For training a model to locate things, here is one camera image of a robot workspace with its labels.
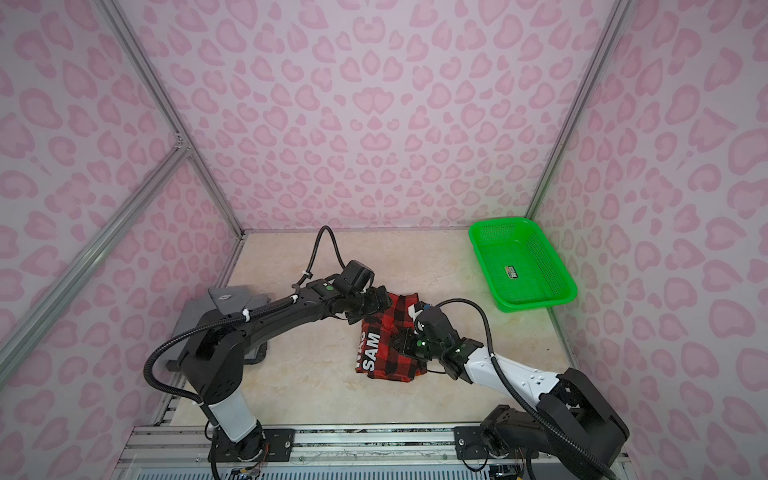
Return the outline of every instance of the red plaid shirt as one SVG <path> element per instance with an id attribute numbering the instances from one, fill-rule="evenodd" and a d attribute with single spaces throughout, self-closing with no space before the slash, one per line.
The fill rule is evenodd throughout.
<path id="1" fill-rule="evenodd" d="M 402 356 L 389 347 L 389 340 L 402 329 L 413 328 L 413 319 L 408 307 L 419 301 L 419 295 L 398 296 L 394 293 L 392 306 L 384 313 L 367 316 L 362 321 L 360 347 L 357 350 L 358 373 L 367 373 L 369 378 L 410 382 L 417 375 L 427 372 L 426 362 Z"/>

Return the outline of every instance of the pink leopard print wall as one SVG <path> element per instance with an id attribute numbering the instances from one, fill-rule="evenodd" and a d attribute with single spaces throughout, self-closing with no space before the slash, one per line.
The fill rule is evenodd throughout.
<path id="1" fill-rule="evenodd" d="M 608 0 L 121 5 L 246 227 L 525 212 Z"/>
<path id="2" fill-rule="evenodd" d="M 0 5 L 0 345 L 170 151 L 87 0 Z"/>
<path id="3" fill-rule="evenodd" d="M 538 216 L 645 480 L 768 478 L 768 3 L 645 0 Z"/>
<path id="4" fill-rule="evenodd" d="M 183 165 L 0 392 L 0 477 L 98 480 L 160 399 L 141 375 L 233 246 Z"/>

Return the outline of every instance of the robotic arm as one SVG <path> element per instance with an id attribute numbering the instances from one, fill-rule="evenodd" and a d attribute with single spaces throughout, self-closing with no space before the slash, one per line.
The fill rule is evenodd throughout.
<path id="1" fill-rule="evenodd" d="M 199 395 L 198 405 L 211 425 L 226 434 L 216 448 L 219 458 L 251 461 L 265 452 L 261 424 L 248 409 L 240 390 L 246 350 L 294 327 L 337 313 L 345 313 L 352 325 L 388 309 L 392 300 L 386 288 L 370 286 L 372 280 L 371 269 L 353 260 L 341 274 L 310 282 L 293 295 L 258 311 L 244 310 L 242 315 L 232 318 L 232 323 L 189 339 L 179 357 L 180 369 Z M 203 315 L 198 328 L 211 323 L 221 323 L 217 310 Z"/>
<path id="2" fill-rule="evenodd" d="M 481 313 L 488 346 L 459 336 L 440 309 L 448 303 L 467 303 Z M 516 448 L 524 448 L 557 456 L 584 480 L 610 475 L 586 457 L 591 455 L 610 465 L 627 441 L 629 430 L 584 373 L 572 368 L 562 374 L 544 372 L 496 355 L 488 320 L 469 300 L 446 300 L 437 306 L 420 302 L 409 313 L 415 328 L 392 340 L 401 354 L 437 359 L 452 379 L 509 394 L 523 406 L 525 412 L 499 405 L 482 422 L 480 436 L 489 455 L 503 458 Z"/>
<path id="3" fill-rule="evenodd" d="M 374 287 L 373 272 L 353 260 L 341 273 L 309 282 L 301 287 L 316 255 L 315 250 L 296 292 L 255 310 L 222 318 L 211 310 L 197 327 L 158 347 L 144 365 L 144 378 L 156 389 L 194 400 L 214 427 L 210 463 L 214 478 L 216 457 L 224 461 L 263 461 L 268 450 L 261 424 L 247 407 L 240 383 L 245 351 L 308 322 L 345 313 L 352 325 L 363 317 L 383 312 L 392 305 L 384 286 Z M 336 241 L 331 233 L 334 247 Z M 487 346 L 461 337 L 440 310 L 447 303 L 475 307 L 485 324 Z M 576 369 L 563 374 L 543 372 L 493 352 L 488 320 L 470 300 L 446 300 L 435 306 L 417 303 L 409 312 L 415 329 L 392 340 L 401 354 L 420 360 L 437 359 L 452 379 L 478 383 L 511 395 L 525 412 L 498 406 L 481 424 L 481 438 L 490 455 L 503 458 L 522 447 L 529 452 L 556 455 L 577 477 L 584 480 L 616 478 L 607 465 L 618 455 L 629 432 L 587 377 Z M 181 372 L 195 393 L 157 380 L 153 365 L 176 343 L 189 339 L 180 357 Z"/>

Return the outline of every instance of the tabletop surface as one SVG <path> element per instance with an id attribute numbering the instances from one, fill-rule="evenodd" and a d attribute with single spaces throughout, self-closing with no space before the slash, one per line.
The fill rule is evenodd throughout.
<path id="1" fill-rule="evenodd" d="M 293 292 L 309 261 L 315 233 L 252 233 L 230 286 L 245 285 L 274 300 Z M 503 313 L 494 304 L 466 230 L 338 232 L 342 258 L 376 274 L 376 285 L 427 303 L 474 300 L 488 315 L 497 354 L 542 370 L 564 372 L 568 361 L 546 310 Z M 328 234 L 313 267 L 315 278 L 339 272 Z M 459 335 L 485 344 L 479 315 L 466 305 L 443 310 Z M 370 379 L 356 373 L 360 324 L 329 318 L 269 341 L 265 360 L 246 366 L 243 394 L 263 425 L 478 422 L 501 403 L 495 390 L 427 373 L 412 382 Z M 429 369 L 442 371 L 436 361 Z M 203 425 L 205 415 L 182 399 L 172 425 Z"/>

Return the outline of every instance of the mesh basket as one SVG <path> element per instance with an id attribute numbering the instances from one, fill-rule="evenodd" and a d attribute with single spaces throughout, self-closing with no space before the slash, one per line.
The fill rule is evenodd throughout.
<path id="1" fill-rule="evenodd" d="M 469 228 L 480 267 L 502 312 L 569 303 L 576 284 L 538 225 L 523 217 Z"/>

